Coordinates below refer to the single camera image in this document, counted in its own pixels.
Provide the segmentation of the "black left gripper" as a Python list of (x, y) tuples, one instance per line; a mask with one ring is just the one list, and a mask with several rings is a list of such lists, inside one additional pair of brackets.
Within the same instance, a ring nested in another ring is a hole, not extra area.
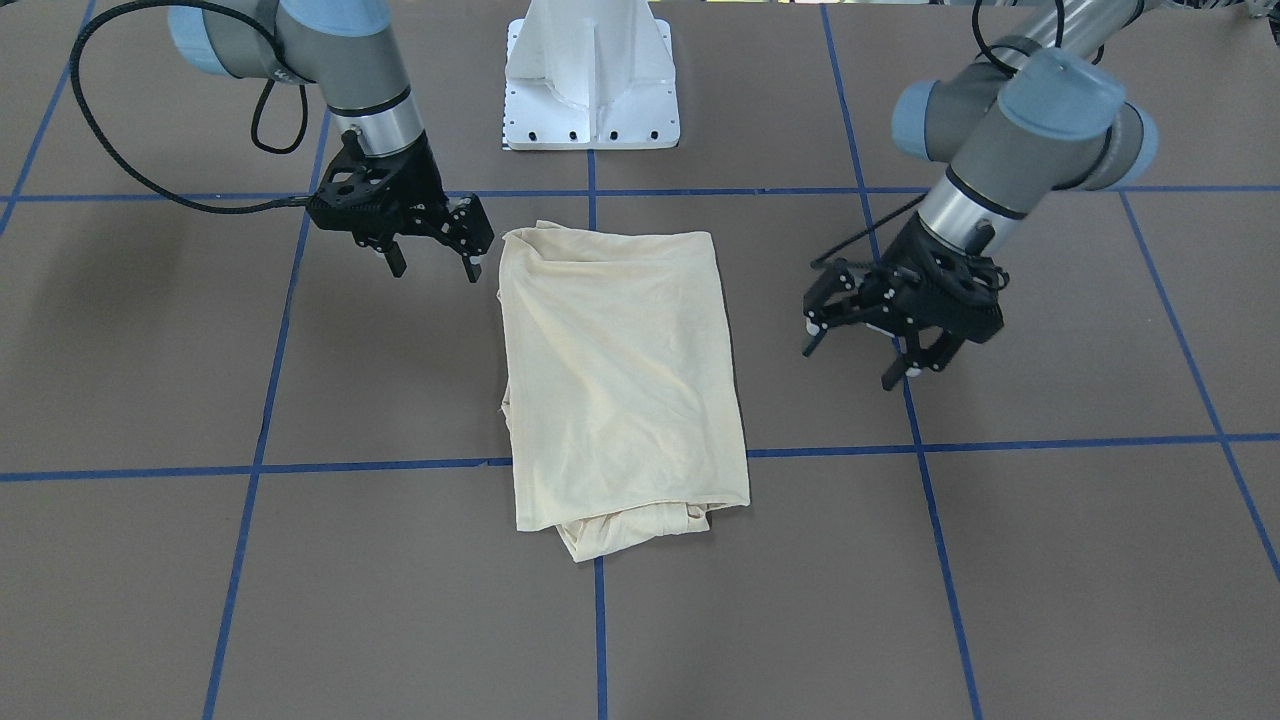
[[(882, 319), (879, 332), (902, 343), (881, 375), (883, 391), (924, 370), (945, 370), (966, 341), (982, 345), (1004, 328), (1005, 270), (942, 243), (916, 214), (877, 264), (814, 260), (812, 268), (819, 275), (803, 296), (812, 337), (803, 356), (810, 357), (833, 327)], [(928, 345), (922, 343), (925, 331), (938, 331)]]

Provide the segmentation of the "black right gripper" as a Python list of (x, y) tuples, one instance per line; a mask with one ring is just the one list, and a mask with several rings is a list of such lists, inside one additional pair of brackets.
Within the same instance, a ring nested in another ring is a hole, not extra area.
[(310, 219), (380, 250), (394, 278), (407, 270), (396, 236), (433, 237), (461, 256), (468, 282), (477, 283), (495, 238), (483, 200), (467, 193), (449, 202), (424, 132), (385, 156), (365, 152), (362, 140), (355, 129), (340, 135), (340, 151), (306, 204)]

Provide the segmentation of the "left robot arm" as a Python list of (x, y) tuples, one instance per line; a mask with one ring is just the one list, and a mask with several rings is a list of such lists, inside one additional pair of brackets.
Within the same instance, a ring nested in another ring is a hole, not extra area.
[(993, 338), (1009, 284), (993, 256), (1037, 205), (1053, 191), (1126, 184), (1155, 159), (1155, 120), (1100, 67), (1107, 41), (1153, 9), (1055, 1), (995, 41), (973, 9), (974, 60), (905, 88), (891, 119), (896, 146), (943, 174), (895, 211), (904, 224), (877, 260), (851, 263), (837, 249), (814, 259), (804, 354), (835, 328), (878, 331), (900, 343), (881, 378), (890, 391)]

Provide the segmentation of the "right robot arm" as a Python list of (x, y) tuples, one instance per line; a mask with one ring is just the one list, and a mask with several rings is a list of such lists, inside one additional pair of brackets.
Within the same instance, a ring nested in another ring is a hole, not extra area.
[(402, 234), (456, 251), (470, 281), (494, 232), (481, 201), (451, 201), (384, 1), (201, 1), (168, 13), (172, 38), (215, 76), (314, 85), (342, 147), (306, 205), (314, 224), (406, 269)]

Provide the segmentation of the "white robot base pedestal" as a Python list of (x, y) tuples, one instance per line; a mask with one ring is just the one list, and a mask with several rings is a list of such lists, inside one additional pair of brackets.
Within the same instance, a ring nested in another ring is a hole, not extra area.
[(672, 29), (648, 1), (532, 1), (506, 31), (502, 143), (659, 150), (681, 140)]

